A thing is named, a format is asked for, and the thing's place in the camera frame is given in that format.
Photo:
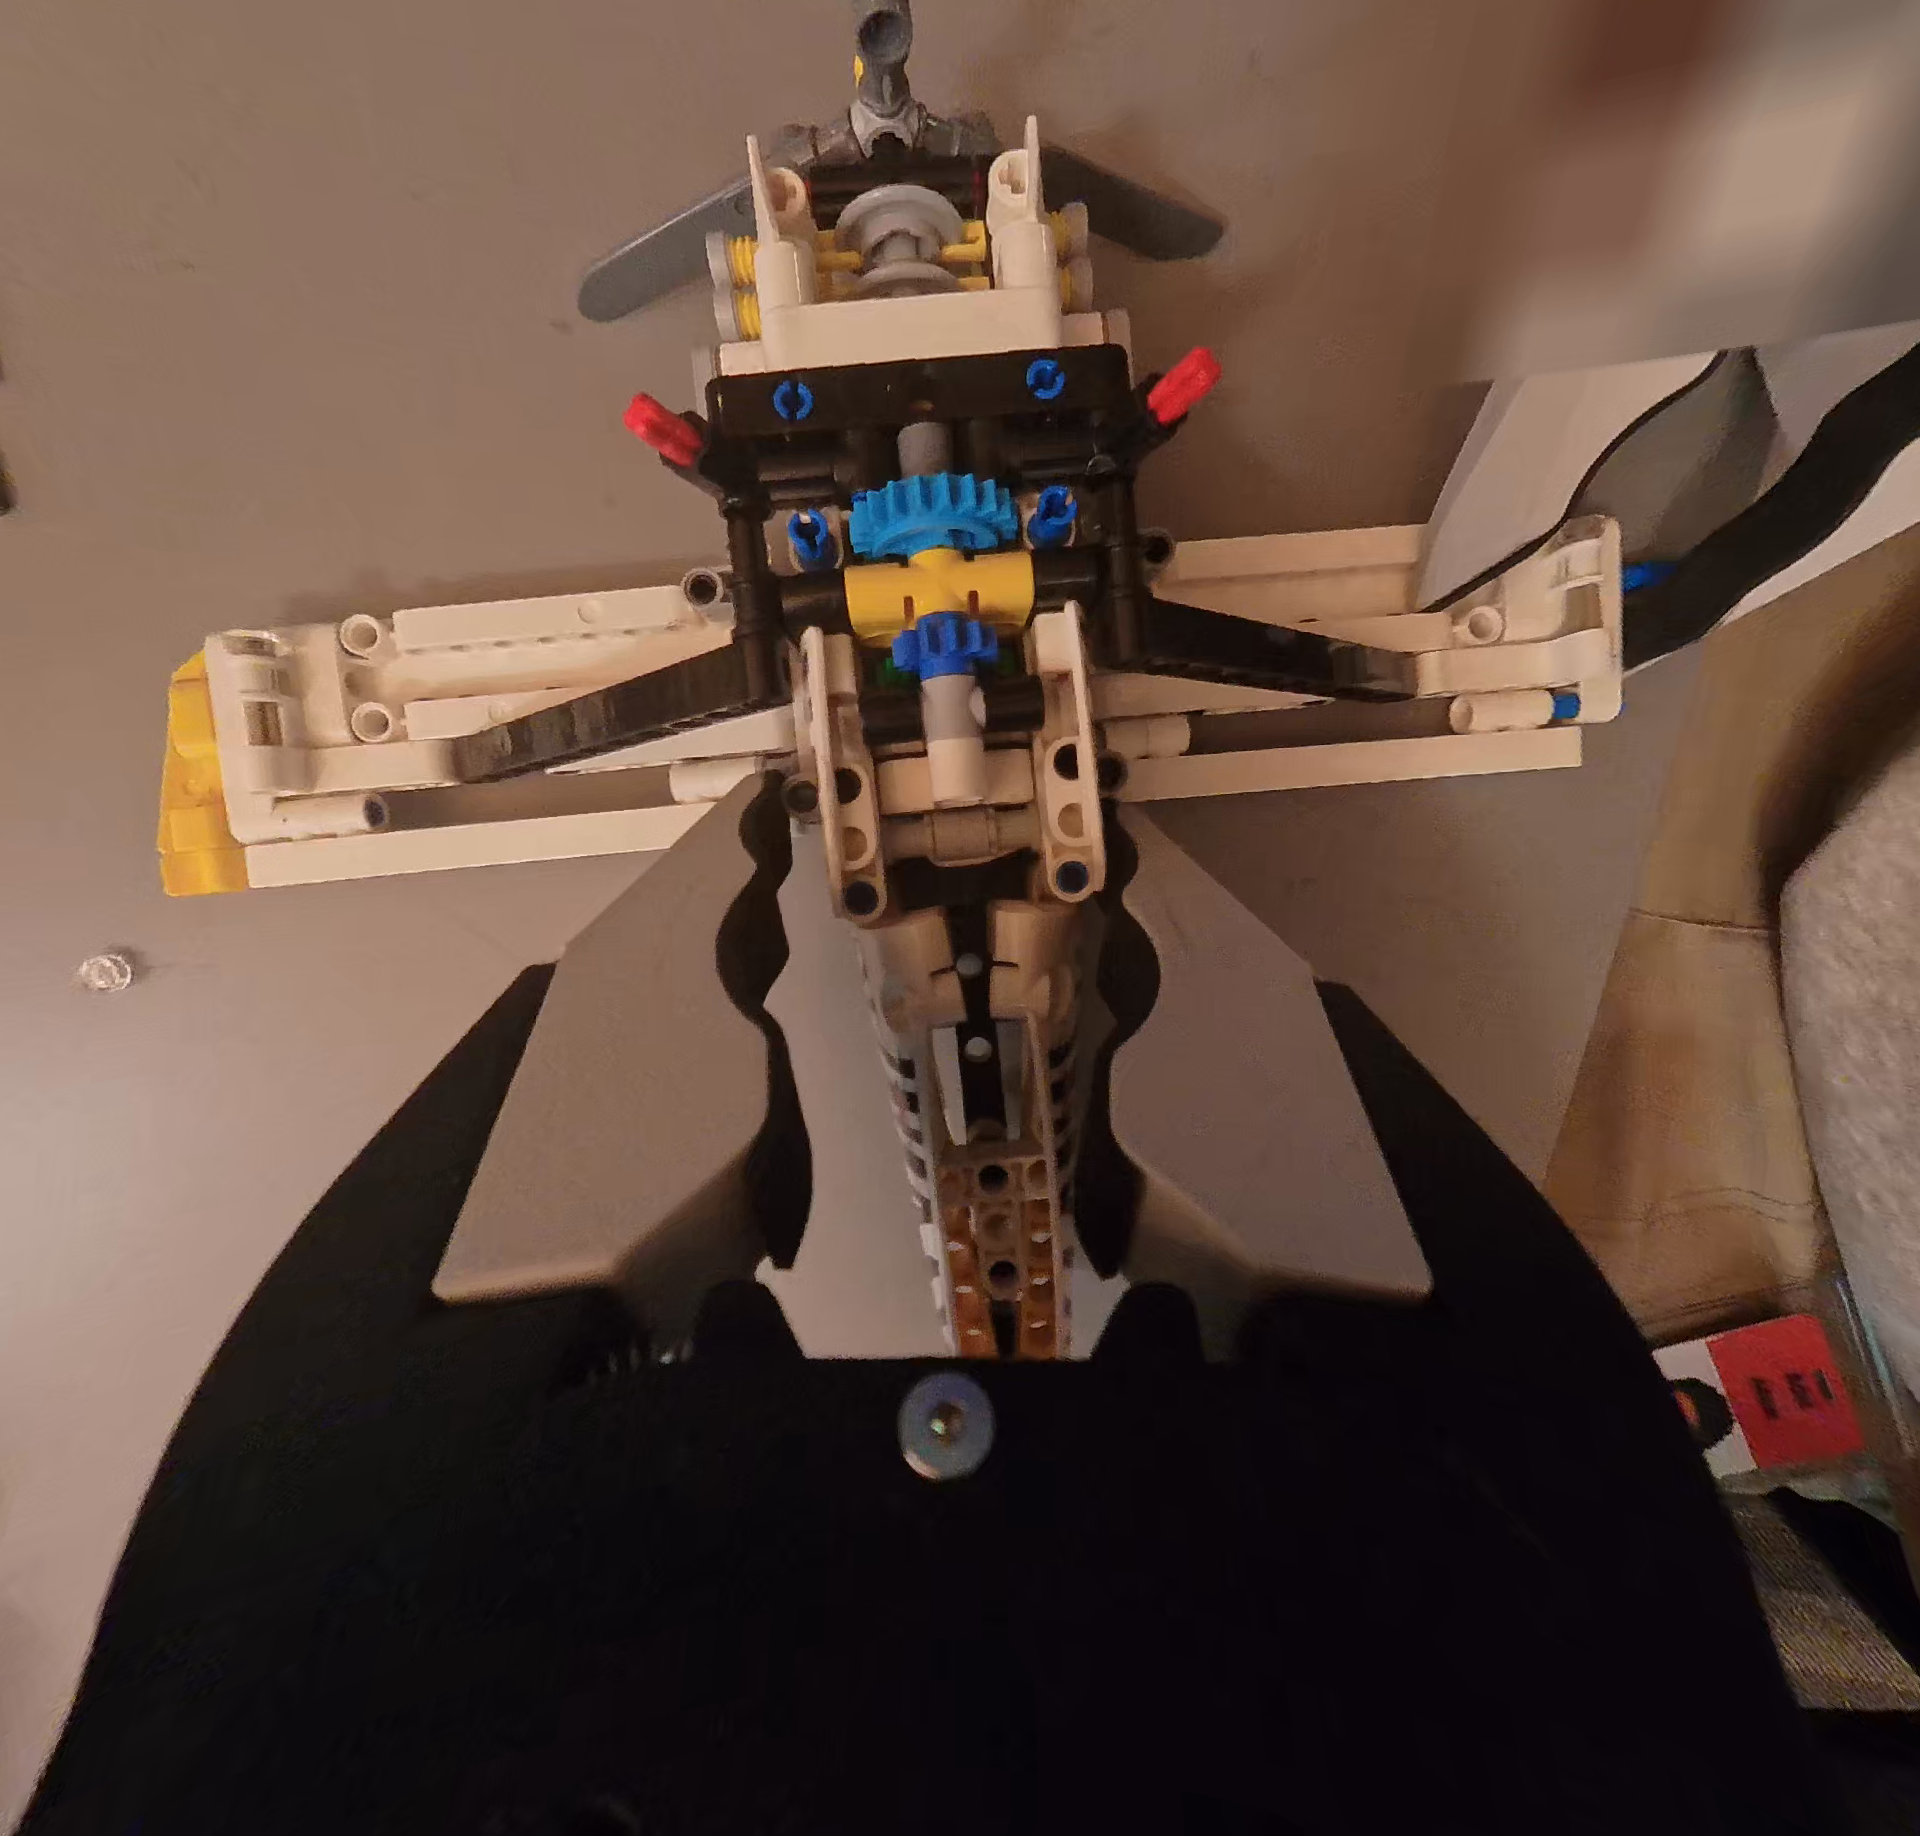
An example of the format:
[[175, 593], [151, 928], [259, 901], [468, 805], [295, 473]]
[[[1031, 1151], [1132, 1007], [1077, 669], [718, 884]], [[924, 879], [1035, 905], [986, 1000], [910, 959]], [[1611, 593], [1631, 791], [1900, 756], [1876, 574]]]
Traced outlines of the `grey sweatshirt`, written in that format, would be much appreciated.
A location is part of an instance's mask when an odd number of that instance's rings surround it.
[[1848, 1255], [1917, 1259], [1917, 759], [1836, 822], [1780, 898], [1780, 982], [1812, 1164]]

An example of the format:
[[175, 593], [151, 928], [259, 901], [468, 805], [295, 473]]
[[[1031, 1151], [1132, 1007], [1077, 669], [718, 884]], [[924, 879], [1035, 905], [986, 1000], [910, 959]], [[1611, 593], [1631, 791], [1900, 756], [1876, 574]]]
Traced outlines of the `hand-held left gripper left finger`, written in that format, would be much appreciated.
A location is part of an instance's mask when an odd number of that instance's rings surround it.
[[451, 1228], [445, 1303], [604, 1289], [699, 1303], [787, 1270], [810, 1212], [777, 785], [737, 785], [557, 959]]

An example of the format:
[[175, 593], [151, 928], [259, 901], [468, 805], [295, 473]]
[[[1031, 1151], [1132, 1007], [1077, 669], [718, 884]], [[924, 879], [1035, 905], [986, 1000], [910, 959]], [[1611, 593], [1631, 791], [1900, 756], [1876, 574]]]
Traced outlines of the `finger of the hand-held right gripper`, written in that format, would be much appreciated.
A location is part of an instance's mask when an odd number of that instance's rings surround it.
[[1851, 390], [1789, 469], [1660, 574], [1623, 592], [1623, 669], [1692, 646], [1751, 592], [1842, 530], [1917, 438], [1917, 363]]
[[1559, 528], [1597, 462], [1718, 362], [1706, 351], [1492, 381], [1431, 506], [1418, 606], [1455, 601]]

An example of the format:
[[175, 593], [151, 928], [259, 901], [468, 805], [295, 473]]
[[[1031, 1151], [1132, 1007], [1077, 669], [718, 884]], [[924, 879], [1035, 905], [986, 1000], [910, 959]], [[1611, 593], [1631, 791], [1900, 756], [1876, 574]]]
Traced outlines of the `red white badge card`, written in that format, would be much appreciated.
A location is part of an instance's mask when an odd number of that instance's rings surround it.
[[1653, 1362], [1714, 1489], [1764, 1494], [1867, 1462], [1867, 1437], [1817, 1313], [1679, 1345]]

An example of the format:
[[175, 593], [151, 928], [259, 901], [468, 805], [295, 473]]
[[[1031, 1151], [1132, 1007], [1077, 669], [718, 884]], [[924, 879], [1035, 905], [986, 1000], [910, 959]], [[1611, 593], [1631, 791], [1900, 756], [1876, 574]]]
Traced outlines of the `zebra striped lego plane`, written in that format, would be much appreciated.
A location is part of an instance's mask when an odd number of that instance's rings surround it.
[[689, 408], [626, 430], [725, 528], [623, 592], [211, 632], [166, 696], [156, 870], [221, 898], [669, 851], [777, 785], [858, 958], [960, 1362], [1073, 1350], [1109, 810], [1574, 769], [1623, 678], [1618, 525], [1564, 520], [1455, 601], [1305, 539], [1175, 543], [1138, 473], [1218, 386], [1138, 368], [1089, 233], [1136, 184], [906, 86], [854, 0], [848, 113], [588, 270], [634, 314], [706, 269]]

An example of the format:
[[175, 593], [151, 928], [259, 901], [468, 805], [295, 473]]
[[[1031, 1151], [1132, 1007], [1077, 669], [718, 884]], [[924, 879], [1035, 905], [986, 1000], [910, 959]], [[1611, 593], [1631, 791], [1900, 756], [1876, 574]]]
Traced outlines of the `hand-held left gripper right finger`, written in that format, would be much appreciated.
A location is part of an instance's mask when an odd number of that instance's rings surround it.
[[1426, 1255], [1313, 971], [1141, 808], [1109, 810], [1078, 1246], [1194, 1303], [1425, 1299]]

